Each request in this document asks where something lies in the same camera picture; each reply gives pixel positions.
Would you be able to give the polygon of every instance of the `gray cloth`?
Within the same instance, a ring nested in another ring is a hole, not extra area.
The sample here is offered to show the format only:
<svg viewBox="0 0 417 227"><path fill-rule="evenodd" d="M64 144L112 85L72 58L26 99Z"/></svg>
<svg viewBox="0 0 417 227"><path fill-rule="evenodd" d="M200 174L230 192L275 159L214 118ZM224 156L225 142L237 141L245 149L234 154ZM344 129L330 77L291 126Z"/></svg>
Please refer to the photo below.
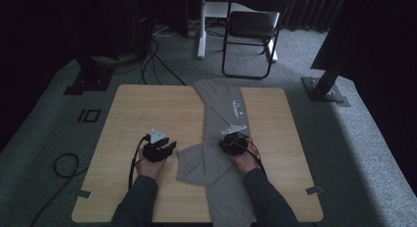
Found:
<svg viewBox="0 0 417 227"><path fill-rule="evenodd" d="M177 179L206 185L208 207L214 226L250 226L253 209L242 175L231 157L218 146L221 131L243 126L250 136L248 115L239 87L216 85L210 80L194 83L205 103L204 142L178 152Z"/></svg>

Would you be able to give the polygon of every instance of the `dark sleeve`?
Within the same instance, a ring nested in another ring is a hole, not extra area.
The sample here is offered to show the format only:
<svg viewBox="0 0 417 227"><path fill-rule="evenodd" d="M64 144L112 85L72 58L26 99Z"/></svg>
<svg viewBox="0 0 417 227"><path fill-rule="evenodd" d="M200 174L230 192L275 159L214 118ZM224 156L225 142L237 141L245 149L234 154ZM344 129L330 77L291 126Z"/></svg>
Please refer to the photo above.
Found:
<svg viewBox="0 0 417 227"><path fill-rule="evenodd" d="M243 183L261 226L298 226L298 220L291 207L261 169L253 169L246 173Z"/></svg>
<svg viewBox="0 0 417 227"><path fill-rule="evenodd" d="M117 206L111 226L150 226L156 193L157 184L153 178L138 176L132 189Z"/></svg>

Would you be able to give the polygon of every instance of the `stand base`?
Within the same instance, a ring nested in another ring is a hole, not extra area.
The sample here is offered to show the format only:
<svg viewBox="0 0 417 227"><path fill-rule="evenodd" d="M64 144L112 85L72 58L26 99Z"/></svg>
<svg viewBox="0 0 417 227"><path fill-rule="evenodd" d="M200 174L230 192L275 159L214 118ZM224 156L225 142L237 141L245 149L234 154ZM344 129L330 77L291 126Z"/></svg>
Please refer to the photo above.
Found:
<svg viewBox="0 0 417 227"><path fill-rule="evenodd" d="M67 86L64 95L83 95L84 91L106 91L113 76L114 69L102 70L94 82L85 82L80 71L73 85Z"/></svg>
<svg viewBox="0 0 417 227"><path fill-rule="evenodd" d="M342 96L337 86L334 85L325 95L315 93L315 87L320 78L303 77L301 81L309 94L310 100L321 102L335 102L339 107L350 107L347 97Z"/></svg>

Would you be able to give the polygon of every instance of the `chair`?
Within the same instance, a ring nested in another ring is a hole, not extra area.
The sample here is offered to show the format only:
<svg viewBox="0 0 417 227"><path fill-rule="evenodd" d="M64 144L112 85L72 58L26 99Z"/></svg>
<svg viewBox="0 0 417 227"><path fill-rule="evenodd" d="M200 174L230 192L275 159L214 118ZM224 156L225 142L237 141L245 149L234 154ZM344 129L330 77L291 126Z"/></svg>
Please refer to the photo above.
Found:
<svg viewBox="0 0 417 227"><path fill-rule="evenodd" d="M244 78L244 79L263 79L268 76L270 65L272 63L273 52L278 39L279 24L282 20L290 1L289 0L228 0L226 29L223 39L223 59L221 63L221 71L226 77ZM232 5L240 4L257 12L233 11ZM275 20L272 13L278 13ZM229 42L228 35L237 38L253 38L259 39L263 44ZM226 58L227 44L239 45L255 45L263 46L264 50L261 54L266 53L269 42L273 39L272 50L268 58L268 70L263 76L245 76L228 74L224 70Z"/></svg>

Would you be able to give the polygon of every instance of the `table top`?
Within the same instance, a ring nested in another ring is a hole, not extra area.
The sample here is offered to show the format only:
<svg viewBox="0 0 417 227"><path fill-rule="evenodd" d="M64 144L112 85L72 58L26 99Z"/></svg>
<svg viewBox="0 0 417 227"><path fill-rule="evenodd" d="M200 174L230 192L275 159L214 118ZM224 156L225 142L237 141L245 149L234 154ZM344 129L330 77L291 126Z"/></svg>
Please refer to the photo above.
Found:
<svg viewBox="0 0 417 227"><path fill-rule="evenodd" d="M286 198L300 222L320 221L314 183L291 115L280 88L242 87L251 135L263 158L269 181ZM152 128L177 141L159 177L153 222L211 222L204 186L175 179L175 152L203 141L204 103L192 86L121 85L113 100L73 220L110 222L128 191L130 164L140 139Z"/></svg>

